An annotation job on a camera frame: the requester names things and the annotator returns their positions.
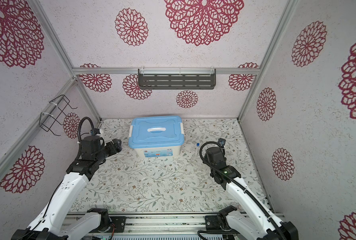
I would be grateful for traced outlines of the white plastic storage bin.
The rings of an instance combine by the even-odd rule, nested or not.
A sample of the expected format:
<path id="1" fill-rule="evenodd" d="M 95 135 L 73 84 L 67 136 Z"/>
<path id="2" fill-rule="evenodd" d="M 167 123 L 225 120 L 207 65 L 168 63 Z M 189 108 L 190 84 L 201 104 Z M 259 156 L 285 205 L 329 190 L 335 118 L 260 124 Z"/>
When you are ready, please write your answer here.
<path id="1" fill-rule="evenodd" d="M 133 149 L 133 150 L 135 150 L 138 156 L 141 158 L 154 158 L 154 157 L 176 157 L 180 154 L 180 149 L 181 146 L 145 148 L 145 149 Z"/>

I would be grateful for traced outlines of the blue plastic bin lid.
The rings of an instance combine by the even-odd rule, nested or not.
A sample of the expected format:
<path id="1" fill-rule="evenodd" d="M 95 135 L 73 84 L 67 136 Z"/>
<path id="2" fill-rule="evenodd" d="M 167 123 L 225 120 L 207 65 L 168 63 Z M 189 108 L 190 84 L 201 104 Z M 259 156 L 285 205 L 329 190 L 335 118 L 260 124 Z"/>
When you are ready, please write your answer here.
<path id="1" fill-rule="evenodd" d="M 135 118 L 131 122 L 128 144 L 132 149 L 175 147 L 184 142 L 183 121 L 179 116 Z"/>

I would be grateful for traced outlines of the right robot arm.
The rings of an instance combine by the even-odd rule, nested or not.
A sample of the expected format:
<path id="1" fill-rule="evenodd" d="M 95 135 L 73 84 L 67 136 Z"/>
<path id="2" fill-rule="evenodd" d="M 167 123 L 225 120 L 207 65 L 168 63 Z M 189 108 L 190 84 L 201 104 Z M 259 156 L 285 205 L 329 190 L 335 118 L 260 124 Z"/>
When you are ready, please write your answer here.
<path id="1" fill-rule="evenodd" d="M 243 215 L 236 207 L 228 206 L 220 210 L 216 217 L 207 216 L 203 234 L 234 235 L 239 234 L 246 240 L 297 240 L 299 233 L 291 222 L 285 222 L 266 207 L 252 193 L 242 175 L 227 164 L 225 139 L 206 142 L 199 149 L 203 163 L 210 167 L 210 176 L 219 184 L 246 212 Z"/>

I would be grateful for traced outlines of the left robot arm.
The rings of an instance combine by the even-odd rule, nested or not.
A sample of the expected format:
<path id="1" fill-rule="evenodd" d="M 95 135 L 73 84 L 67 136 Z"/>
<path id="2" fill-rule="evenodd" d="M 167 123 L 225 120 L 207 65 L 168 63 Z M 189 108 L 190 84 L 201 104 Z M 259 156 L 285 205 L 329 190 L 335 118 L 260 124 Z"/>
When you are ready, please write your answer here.
<path id="1" fill-rule="evenodd" d="M 24 230 L 16 230 L 13 240 L 81 240 L 92 231 L 105 232 L 113 227 L 107 209 L 92 208 L 65 230 L 62 224 L 72 204 L 108 157 L 121 152 L 121 140 L 106 142 L 89 117 L 77 129 L 78 152 L 41 213 Z"/>

